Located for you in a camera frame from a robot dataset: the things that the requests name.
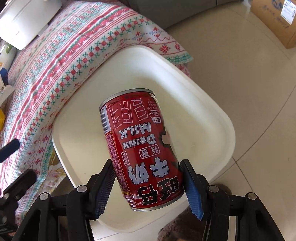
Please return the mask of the brown cardboard box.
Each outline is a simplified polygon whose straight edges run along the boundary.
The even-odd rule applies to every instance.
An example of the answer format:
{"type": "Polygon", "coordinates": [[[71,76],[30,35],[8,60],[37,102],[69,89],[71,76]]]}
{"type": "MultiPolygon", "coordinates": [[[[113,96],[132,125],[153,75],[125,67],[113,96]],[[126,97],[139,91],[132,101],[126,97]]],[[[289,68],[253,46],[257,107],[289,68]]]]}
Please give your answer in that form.
{"type": "Polygon", "coordinates": [[[295,1],[252,1],[251,11],[276,35],[285,48],[295,47],[295,1]]]}

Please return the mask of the white plastic trash bin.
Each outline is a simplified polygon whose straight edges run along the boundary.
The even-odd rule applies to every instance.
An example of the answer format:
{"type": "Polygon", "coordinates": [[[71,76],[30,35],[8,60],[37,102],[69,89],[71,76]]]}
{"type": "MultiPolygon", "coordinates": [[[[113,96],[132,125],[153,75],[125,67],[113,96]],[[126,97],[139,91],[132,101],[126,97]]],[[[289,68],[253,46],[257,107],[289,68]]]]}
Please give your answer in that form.
{"type": "Polygon", "coordinates": [[[136,98],[100,116],[99,106],[123,90],[152,90],[164,117],[164,140],[172,143],[178,160],[212,180],[231,160],[235,131],[227,114],[191,78],[148,47],[134,46],[115,53],[75,92],[57,115],[52,141],[74,186],[99,173],[109,158],[104,131],[118,127],[121,146],[137,148],[147,159],[155,149],[154,111],[136,98]]]}

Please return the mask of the red milk drink can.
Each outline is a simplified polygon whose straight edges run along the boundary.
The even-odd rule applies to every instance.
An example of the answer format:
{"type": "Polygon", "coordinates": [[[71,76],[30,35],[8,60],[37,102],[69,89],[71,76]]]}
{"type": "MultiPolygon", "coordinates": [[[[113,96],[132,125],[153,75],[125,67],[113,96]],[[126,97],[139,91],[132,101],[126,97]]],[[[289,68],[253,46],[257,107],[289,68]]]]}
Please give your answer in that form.
{"type": "Polygon", "coordinates": [[[99,112],[113,168],[131,209],[156,210],[180,199],[181,169],[154,92],[121,91],[102,102],[99,112]]]}

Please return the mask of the patterned red green tablecloth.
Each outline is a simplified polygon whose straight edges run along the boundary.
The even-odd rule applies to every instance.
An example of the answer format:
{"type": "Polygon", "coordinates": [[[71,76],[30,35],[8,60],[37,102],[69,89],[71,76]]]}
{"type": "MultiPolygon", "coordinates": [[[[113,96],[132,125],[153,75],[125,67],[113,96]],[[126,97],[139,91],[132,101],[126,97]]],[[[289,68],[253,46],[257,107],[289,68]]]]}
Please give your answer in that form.
{"type": "Polygon", "coordinates": [[[1,146],[16,138],[20,148],[1,163],[1,191],[27,169],[37,174],[36,183],[18,201],[17,223],[42,192],[53,192],[66,176],[52,162],[55,117],[109,57],[132,45],[149,47],[188,73],[190,54],[157,24],[119,1],[67,3],[16,57],[8,72],[15,91],[4,108],[1,146]]]}

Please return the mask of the white electric cooking pot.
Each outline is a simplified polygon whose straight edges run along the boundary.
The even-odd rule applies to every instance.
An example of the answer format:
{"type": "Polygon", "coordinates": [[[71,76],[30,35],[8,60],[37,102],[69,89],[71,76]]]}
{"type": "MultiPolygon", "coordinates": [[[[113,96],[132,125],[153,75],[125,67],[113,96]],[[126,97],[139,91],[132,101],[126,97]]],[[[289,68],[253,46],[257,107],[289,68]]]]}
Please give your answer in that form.
{"type": "Polygon", "coordinates": [[[1,11],[1,38],[24,49],[44,32],[61,7],[62,1],[7,1],[1,11]]]}

